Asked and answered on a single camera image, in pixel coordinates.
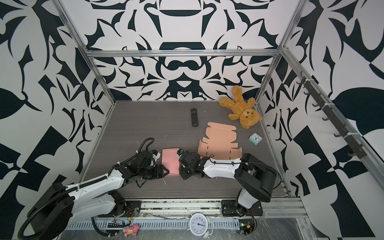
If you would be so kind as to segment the pink paper box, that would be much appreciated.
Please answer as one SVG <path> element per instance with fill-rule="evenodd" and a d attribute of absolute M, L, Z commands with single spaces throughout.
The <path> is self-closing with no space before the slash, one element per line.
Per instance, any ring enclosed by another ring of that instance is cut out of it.
<path fill-rule="evenodd" d="M 179 149 L 163 149 L 162 150 L 162 165 L 169 170 L 169 175 L 179 174 L 179 157 L 177 152 Z"/>

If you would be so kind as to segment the peach paper box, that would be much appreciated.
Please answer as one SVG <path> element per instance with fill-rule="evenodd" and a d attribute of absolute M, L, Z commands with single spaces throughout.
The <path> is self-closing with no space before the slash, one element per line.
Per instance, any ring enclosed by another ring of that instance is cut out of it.
<path fill-rule="evenodd" d="M 199 142 L 198 154 L 213 156 L 215 160 L 235 160 L 242 156 L 242 148 L 236 143 L 236 127 L 208 122 L 206 137 Z"/>

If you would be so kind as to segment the black tv remote control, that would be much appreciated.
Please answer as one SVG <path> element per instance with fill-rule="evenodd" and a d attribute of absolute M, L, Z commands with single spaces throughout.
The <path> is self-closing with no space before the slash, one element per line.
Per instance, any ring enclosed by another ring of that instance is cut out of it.
<path fill-rule="evenodd" d="M 197 127 L 199 125 L 197 108 L 191 108 L 191 120 L 193 127 Z"/>

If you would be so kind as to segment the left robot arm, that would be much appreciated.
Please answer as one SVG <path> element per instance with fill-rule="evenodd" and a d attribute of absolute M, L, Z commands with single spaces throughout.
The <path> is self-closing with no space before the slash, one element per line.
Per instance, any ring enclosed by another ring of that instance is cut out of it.
<path fill-rule="evenodd" d="M 162 179 L 169 170 L 157 160 L 161 154 L 149 150 L 154 138 L 145 139 L 137 152 L 114 164 L 109 171 L 91 180 L 64 186 L 53 184 L 27 214 L 18 232 L 19 240 L 53 240 L 67 227 L 99 215 L 120 216 L 126 200 L 119 189 L 148 180 Z"/>

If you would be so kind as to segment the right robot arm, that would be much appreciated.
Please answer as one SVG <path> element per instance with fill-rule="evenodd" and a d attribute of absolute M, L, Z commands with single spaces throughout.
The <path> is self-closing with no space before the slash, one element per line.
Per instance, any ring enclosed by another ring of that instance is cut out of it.
<path fill-rule="evenodd" d="M 184 180 L 192 176 L 198 178 L 227 178 L 236 180 L 242 189 L 237 197 L 239 208 L 251 209 L 255 203 L 269 203 L 280 174 L 251 154 L 243 154 L 234 160 L 216 160 L 212 156 L 202 156 L 178 150 L 179 172 Z"/>

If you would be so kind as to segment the green circuit board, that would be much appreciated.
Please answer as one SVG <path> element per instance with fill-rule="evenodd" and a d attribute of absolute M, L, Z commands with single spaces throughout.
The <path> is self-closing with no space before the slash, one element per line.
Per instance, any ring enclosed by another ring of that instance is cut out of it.
<path fill-rule="evenodd" d="M 107 228 L 108 229 L 117 229 L 117 228 L 126 228 L 131 225 L 131 220 L 113 220 L 112 222 L 108 223 Z"/>

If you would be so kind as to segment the white round table clock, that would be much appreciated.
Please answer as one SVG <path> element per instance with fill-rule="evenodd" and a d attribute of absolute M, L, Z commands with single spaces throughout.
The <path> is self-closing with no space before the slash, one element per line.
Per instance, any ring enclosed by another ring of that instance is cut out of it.
<path fill-rule="evenodd" d="M 189 220 L 188 230 L 197 237 L 208 239 L 214 232 L 214 223 L 210 217 L 196 213 Z"/>

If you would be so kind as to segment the small pink toy figure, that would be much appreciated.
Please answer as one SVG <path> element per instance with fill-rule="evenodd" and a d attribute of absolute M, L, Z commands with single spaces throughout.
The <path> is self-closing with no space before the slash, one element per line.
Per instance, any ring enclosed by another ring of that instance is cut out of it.
<path fill-rule="evenodd" d="M 136 236 L 139 232 L 139 229 L 140 229 L 139 224 L 134 224 L 134 225 L 129 226 L 126 229 L 124 229 L 124 235 L 125 235 L 125 237 L 128 237 L 130 235 Z"/>

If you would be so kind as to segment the small green alarm clock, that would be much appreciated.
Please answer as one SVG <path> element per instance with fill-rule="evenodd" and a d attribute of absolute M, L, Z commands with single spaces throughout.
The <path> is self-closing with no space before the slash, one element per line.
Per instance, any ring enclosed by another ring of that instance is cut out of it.
<path fill-rule="evenodd" d="M 253 143 L 255 146 L 257 146 L 262 140 L 263 140 L 263 138 L 260 135 L 258 135 L 257 133 L 253 133 L 249 137 L 249 141 L 251 143 Z"/>

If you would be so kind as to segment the brown teddy bear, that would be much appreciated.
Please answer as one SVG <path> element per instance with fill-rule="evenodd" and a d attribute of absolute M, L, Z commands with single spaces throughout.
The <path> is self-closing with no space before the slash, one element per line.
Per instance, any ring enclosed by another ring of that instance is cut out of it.
<path fill-rule="evenodd" d="M 233 100 L 227 97 L 219 99 L 221 107 L 225 107 L 232 111 L 232 113 L 228 115 L 230 120 L 239 120 L 244 129 L 250 129 L 263 119 L 254 109 L 256 100 L 254 98 L 249 98 L 246 102 L 243 98 L 243 91 L 240 86 L 234 86 L 232 93 L 234 97 Z"/>

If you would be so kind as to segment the black electronics module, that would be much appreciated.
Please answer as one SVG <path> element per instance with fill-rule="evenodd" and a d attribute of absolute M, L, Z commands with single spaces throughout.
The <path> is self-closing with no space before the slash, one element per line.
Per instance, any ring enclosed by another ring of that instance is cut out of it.
<path fill-rule="evenodd" d="M 257 229 L 258 223 L 255 218 L 250 218 L 250 219 L 240 219 L 239 220 L 239 228 L 240 231 L 239 233 L 242 235 L 249 235 L 251 234 L 254 230 Z"/>

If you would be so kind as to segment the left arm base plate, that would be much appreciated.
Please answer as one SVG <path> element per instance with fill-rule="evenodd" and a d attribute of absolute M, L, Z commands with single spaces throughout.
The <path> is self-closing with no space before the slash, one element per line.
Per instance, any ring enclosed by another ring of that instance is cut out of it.
<path fill-rule="evenodd" d="M 141 205 L 141 201 L 126 201 L 124 204 L 118 203 L 112 211 L 112 215 L 124 218 L 136 217 L 141 212 Z"/>

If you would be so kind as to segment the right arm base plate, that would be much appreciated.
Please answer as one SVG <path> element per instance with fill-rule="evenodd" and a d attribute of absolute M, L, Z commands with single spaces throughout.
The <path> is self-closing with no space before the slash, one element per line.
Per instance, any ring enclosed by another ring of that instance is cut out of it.
<path fill-rule="evenodd" d="M 245 207 L 241 206 L 236 200 L 222 200 L 221 211 L 222 215 L 225 217 L 260 217 L 264 213 L 260 201 L 256 202 L 250 209 L 246 209 Z"/>

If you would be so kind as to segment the black wall hook rack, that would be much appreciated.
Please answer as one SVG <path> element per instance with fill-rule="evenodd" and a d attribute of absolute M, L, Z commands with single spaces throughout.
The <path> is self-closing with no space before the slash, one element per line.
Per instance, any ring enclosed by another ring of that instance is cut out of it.
<path fill-rule="evenodd" d="M 367 153 L 364 150 L 363 141 L 360 140 L 360 134 L 349 125 L 336 104 L 329 99 L 316 81 L 302 77 L 298 84 L 306 88 L 307 92 L 305 95 L 310 95 L 315 100 L 316 103 L 313 104 L 313 107 L 319 108 L 324 112 L 326 117 L 323 118 L 323 121 L 330 121 L 338 131 L 334 134 L 334 137 L 343 138 L 351 148 L 352 152 L 348 155 L 350 157 L 358 157 L 359 159 L 366 157 Z"/>

